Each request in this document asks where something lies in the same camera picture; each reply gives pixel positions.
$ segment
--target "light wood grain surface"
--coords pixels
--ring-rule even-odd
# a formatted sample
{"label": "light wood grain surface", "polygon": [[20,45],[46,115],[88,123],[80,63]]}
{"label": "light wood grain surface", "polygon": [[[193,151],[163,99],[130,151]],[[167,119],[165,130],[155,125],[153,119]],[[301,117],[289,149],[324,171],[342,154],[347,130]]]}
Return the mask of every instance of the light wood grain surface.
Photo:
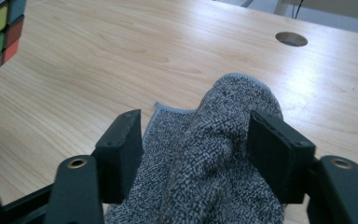
{"label": "light wood grain surface", "polygon": [[[196,108],[225,73],[270,86],[317,157],[358,162],[358,34],[200,0],[28,0],[18,54],[0,69],[0,197],[50,184],[115,117]],[[302,48],[278,42],[305,36]],[[308,223],[304,205],[286,223]]]}

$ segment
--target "black plastic bracket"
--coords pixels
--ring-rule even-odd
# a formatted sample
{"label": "black plastic bracket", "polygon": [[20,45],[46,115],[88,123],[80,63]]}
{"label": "black plastic bracket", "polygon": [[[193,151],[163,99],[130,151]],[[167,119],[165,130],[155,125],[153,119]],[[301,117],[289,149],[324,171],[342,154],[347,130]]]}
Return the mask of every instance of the black plastic bracket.
{"label": "black plastic bracket", "polygon": [[[328,223],[358,223],[358,164],[337,156],[324,156],[316,167],[316,175],[330,212]],[[321,203],[315,205],[319,210],[323,207]]]}
{"label": "black plastic bracket", "polygon": [[76,156],[60,164],[44,223],[103,223],[97,162],[93,157]]}
{"label": "black plastic bracket", "polygon": [[91,154],[98,162],[104,203],[128,198],[143,154],[141,110],[119,115]]}
{"label": "black plastic bracket", "polygon": [[249,161],[281,203],[302,203],[315,145],[282,119],[253,110],[247,140]]}

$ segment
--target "floor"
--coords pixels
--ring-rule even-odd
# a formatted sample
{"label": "floor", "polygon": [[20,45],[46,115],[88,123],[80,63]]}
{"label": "floor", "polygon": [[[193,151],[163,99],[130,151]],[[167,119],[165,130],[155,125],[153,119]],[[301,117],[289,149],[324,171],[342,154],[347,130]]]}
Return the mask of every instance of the floor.
{"label": "floor", "polygon": [[[235,6],[248,5],[247,3],[251,2],[248,8],[264,11],[268,13],[273,13],[278,0],[253,0],[253,1],[217,0],[217,1],[225,2]],[[292,10],[288,9],[285,16],[291,18]],[[302,7],[298,12],[297,19],[358,33],[358,19],[351,18],[351,17],[340,16],[332,13],[327,13],[319,10]]]}

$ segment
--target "folded towel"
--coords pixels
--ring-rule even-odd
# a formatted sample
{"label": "folded towel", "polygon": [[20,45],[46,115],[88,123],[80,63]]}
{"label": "folded towel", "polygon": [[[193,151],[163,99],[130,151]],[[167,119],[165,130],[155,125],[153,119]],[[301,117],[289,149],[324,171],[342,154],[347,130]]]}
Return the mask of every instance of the folded towel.
{"label": "folded towel", "polygon": [[253,77],[216,81],[197,110],[157,104],[130,198],[106,223],[282,223],[283,205],[246,158],[250,112],[282,118],[269,88]]}

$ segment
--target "metal screw hole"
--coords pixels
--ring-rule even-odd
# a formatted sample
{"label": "metal screw hole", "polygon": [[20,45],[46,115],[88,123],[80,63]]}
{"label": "metal screw hole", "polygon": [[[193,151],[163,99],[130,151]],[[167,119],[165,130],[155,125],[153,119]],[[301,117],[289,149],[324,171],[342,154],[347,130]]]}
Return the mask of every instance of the metal screw hole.
{"label": "metal screw hole", "polygon": [[332,159],[331,162],[338,168],[350,170],[353,168],[353,165],[348,162],[341,159]]}
{"label": "metal screw hole", "polygon": [[68,163],[68,168],[69,169],[77,169],[77,168],[80,168],[80,167],[86,165],[86,163],[87,163],[87,160],[85,160],[85,159],[74,159]]}

